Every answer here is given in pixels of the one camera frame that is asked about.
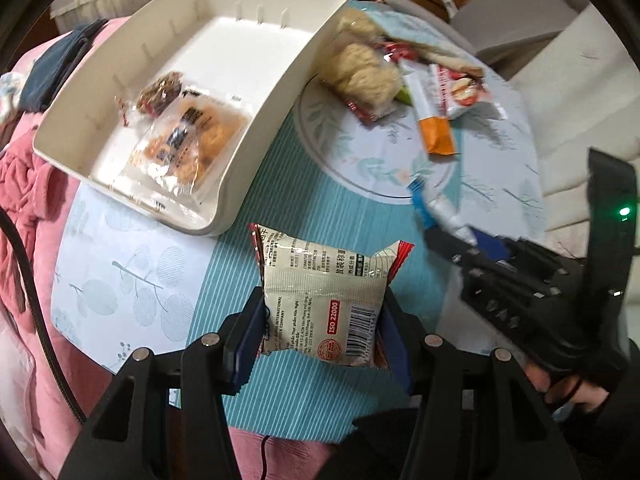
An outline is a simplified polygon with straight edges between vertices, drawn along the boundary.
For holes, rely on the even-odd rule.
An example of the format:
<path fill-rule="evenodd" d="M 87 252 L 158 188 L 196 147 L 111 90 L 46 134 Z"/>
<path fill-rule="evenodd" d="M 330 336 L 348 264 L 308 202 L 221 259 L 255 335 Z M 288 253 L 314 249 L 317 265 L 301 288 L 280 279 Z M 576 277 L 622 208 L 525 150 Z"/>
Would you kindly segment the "person's right hand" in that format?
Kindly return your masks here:
<path fill-rule="evenodd" d="M 525 364 L 524 372 L 534 388 L 544 394 L 544 400 L 549 404 L 567 401 L 576 404 L 584 412 L 591 413 L 600 408 L 610 394 L 578 376 L 568 376 L 559 382 L 552 382 L 550 375 L 533 362 Z"/>

